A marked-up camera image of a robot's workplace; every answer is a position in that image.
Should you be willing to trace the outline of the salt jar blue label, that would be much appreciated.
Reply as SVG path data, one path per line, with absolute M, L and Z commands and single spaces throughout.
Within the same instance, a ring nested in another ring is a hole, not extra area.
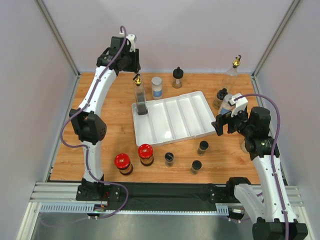
M 162 78 L 155 76 L 151 79 L 152 84 L 152 98 L 154 100 L 159 100 L 163 95 Z

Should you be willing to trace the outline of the glass oil bottle dark sauce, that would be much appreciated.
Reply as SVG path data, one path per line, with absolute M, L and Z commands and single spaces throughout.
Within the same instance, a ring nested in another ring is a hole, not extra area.
M 138 115 L 146 115 L 148 113 L 148 109 L 146 106 L 146 93 L 143 84 L 143 80 L 140 73 L 137 73 L 133 82 L 135 84 L 134 92 L 135 92 L 135 100 Z

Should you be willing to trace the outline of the clear glass oil bottle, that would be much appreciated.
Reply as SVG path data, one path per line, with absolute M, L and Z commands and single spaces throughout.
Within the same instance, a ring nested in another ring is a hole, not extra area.
M 227 70 L 221 82 L 221 88 L 226 89 L 228 94 L 233 94 L 234 85 L 238 79 L 238 67 L 241 64 L 241 55 L 235 57 L 235 60 L 232 62 L 232 66 L 229 70 Z

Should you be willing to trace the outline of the glass oil bottle brown sauce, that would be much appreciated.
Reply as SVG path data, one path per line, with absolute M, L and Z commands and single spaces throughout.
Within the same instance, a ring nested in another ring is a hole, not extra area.
M 135 97 L 138 115 L 146 115 L 148 113 L 148 109 L 146 105 L 146 93 L 143 83 L 136 87 Z

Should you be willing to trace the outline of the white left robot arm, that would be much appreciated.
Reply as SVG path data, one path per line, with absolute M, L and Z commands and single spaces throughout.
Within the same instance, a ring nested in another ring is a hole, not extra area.
M 136 36 L 113 36 L 110 47 L 97 58 L 95 75 L 84 100 L 69 112 L 74 133 L 84 151 L 84 175 L 77 193 L 80 198 L 98 201 L 104 197 L 101 145 L 107 125 L 101 119 L 102 106 L 119 72 L 137 74 L 140 69 Z

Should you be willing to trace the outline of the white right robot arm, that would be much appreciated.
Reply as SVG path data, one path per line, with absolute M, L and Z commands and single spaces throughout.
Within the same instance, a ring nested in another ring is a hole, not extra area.
M 280 153 L 278 149 L 272 150 L 276 142 L 269 135 L 270 121 L 268 109 L 253 107 L 250 112 L 219 114 L 212 122 L 218 136 L 224 133 L 223 127 L 227 125 L 229 134 L 237 132 L 244 137 L 262 191 L 262 198 L 259 198 L 245 177 L 233 177 L 228 181 L 231 186 L 226 188 L 225 196 L 228 201 L 240 201 L 243 205 L 252 221 L 255 240 L 304 240 L 308 228 L 298 221 L 289 202 L 281 176 Z

